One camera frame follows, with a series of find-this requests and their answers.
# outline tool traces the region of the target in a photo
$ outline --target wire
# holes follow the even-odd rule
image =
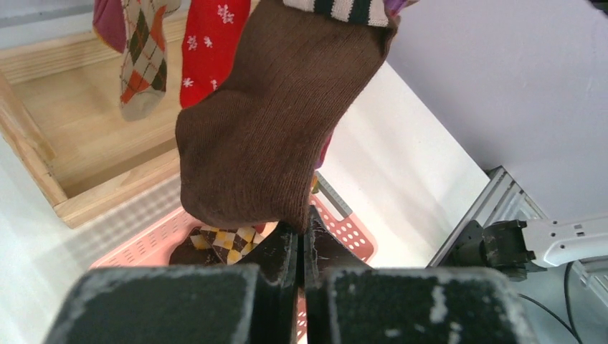
[[[564,298],[566,298],[566,314],[568,315],[568,322],[570,323],[570,328],[572,329],[572,333],[574,337],[582,343],[581,337],[579,336],[579,331],[576,330],[574,326],[574,318],[572,317],[572,305],[570,303],[570,271],[572,271],[572,264],[574,262],[569,262],[566,265],[566,271],[564,272]]]
[[[545,312],[547,312],[550,316],[554,317],[555,320],[559,321],[559,323],[564,326],[566,328],[566,330],[568,330],[568,332],[570,332],[572,334],[572,336],[576,339],[577,342],[579,342],[579,344],[582,344],[581,340],[579,339],[579,336],[576,335],[576,333],[572,330],[572,328],[570,328],[570,326],[568,326],[568,324],[566,324],[565,321],[563,321],[557,314],[555,314],[552,310],[548,309],[545,305],[543,305],[542,303],[536,301],[535,299],[533,299],[532,297],[529,297],[527,295],[524,294],[518,294],[519,297],[521,297],[524,300],[528,300],[530,302],[532,302],[533,304],[539,306],[542,310],[544,310]]]

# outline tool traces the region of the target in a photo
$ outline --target black and white striped cuff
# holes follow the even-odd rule
[[[302,11],[327,14],[342,22],[372,27],[389,25],[383,0],[283,0],[283,3]]]

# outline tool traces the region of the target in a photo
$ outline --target wooden frame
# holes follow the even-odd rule
[[[183,39],[185,21],[186,14],[183,12],[166,20],[164,31],[167,42]],[[57,215],[72,228],[175,176],[179,172],[178,153],[175,148],[171,149],[69,197],[52,172],[51,165],[57,157],[52,144],[12,85],[119,56],[101,44],[91,32],[0,51],[0,132]],[[172,129],[165,131],[168,130],[170,133],[164,134],[172,136]]]

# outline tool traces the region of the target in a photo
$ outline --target white table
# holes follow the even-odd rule
[[[322,173],[374,233],[376,267],[425,266],[488,182],[388,64],[336,128]],[[0,343],[40,343],[89,264],[175,209],[178,187],[71,230],[0,140]]]

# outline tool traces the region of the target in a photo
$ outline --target wooden box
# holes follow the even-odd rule
[[[179,172],[186,13],[165,20],[167,94],[145,120],[120,116],[122,58],[93,34],[0,51],[0,130],[74,228]]]

